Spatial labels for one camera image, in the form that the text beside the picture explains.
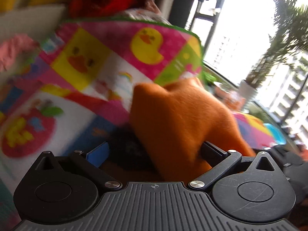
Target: ribbed surface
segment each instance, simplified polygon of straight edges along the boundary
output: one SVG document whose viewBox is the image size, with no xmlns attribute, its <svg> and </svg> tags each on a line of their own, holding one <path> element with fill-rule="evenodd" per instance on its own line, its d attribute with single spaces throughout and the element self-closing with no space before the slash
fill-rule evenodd
<svg viewBox="0 0 308 231">
<path fill-rule="evenodd" d="M 118 192 L 106 193 L 87 216 L 62 225 L 24 221 L 17 231 L 291 231 L 287 221 L 252 225 L 224 216 L 202 192 L 185 189 L 181 183 L 132 183 Z"/>
</svg>

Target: silver screw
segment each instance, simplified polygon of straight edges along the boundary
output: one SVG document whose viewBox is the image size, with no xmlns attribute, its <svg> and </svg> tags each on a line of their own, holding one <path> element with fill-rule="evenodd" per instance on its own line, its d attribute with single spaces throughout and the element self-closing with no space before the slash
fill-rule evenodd
<svg viewBox="0 0 308 231">
<path fill-rule="evenodd" d="M 189 183 L 189 185 L 194 188 L 202 188 L 205 186 L 204 182 L 200 180 L 193 180 Z"/>
<path fill-rule="evenodd" d="M 108 187 L 108 188 L 117 188 L 119 186 L 120 186 L 120 183 L 118 181 L 115 181 L 115 180 L 107 181 L 105 183 L 105 187 Z"/>
</svg>

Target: orange fabric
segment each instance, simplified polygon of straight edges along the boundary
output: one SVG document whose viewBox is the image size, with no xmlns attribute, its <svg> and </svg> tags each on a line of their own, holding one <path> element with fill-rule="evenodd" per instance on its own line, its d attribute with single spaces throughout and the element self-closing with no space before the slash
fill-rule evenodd
<svg viewBox="0 0 308 231">
<path fill-rule="evenodd" d="M 211 168 L 199 155 L 204 141 L 255 156 L 231 111 L 204 90 L 198 78 L 164 88 L 153 83 L 137 85 L 130 124 L 166 181 L 188 183 Z"/>
</svg>

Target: window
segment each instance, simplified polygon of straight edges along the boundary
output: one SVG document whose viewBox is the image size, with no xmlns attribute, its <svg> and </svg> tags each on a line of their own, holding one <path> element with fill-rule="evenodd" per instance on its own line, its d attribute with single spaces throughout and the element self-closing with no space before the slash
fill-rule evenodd
<svg viewBox="0 0 308 231">
<path fill-rule="evenodd" d="M 274 13 L 273 0 L 195 0 L 186 28 L 205 44 L 204 63 L 238 85 L 270 46 L 269 35 L 277 30 Z M 256 100 L 308 145 L 308 52 L 290 60 L 294 68 L 279 64 L 271 69 Z"/>
</svg>

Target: duck beak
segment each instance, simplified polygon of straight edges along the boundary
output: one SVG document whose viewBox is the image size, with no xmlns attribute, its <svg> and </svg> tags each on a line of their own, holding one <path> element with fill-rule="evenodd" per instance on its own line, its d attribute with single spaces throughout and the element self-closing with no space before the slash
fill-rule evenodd
<svg viewBox="0 0 308 231">
<path fill-rule="evenodd" d="M 149 35 L 140 35 L 140 38 L 142 41 L 144 41 L 147 44 L 151 44 L 150 42 L 150 36 Z"/>
</svg>

